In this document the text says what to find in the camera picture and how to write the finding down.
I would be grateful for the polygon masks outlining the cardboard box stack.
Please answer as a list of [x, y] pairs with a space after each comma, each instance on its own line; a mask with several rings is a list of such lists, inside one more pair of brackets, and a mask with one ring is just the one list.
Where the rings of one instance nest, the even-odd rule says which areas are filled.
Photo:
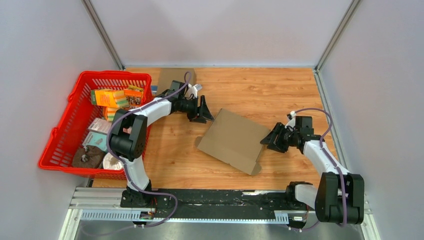
[[270, 132], [269, 128], [222, 108], [194, 145], [205, 154], [255, 176], [262, 170], [258, 161], [264, 146], [260, 141]]

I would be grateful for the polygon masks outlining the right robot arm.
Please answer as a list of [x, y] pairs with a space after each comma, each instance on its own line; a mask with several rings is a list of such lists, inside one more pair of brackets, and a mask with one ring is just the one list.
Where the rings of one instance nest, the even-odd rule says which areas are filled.
[[315, 134], [311, 116], [290, 116], [276, 123], [260, 143], [267, 149], [285, 153], [296, 148], [320, 174], [317, 187], [305, 181], [292, 181], [286, 187], [285, 203], [293, 209], [303, 204], [313, 208], [319, 222], [359, 225], [364, 220], [365, 181], [349, 172], [330, 153], [324, 138]]

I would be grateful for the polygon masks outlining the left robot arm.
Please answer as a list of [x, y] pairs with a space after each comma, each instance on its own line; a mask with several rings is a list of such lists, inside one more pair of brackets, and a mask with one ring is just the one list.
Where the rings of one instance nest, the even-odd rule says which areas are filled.
[[174, 80], [169, 89], [152, 101], [132, 110], [119, 110], [107, 134], [107, 150], [123, 165], [127, 180], [120, 205], [123, 208], [148, 207], [154, 202], [143, 161], [148, 128], [157, 120], [175, 112], [185, 113], [190, 122], [213, 121], [204, 95], [198, 95], [200, 84]]

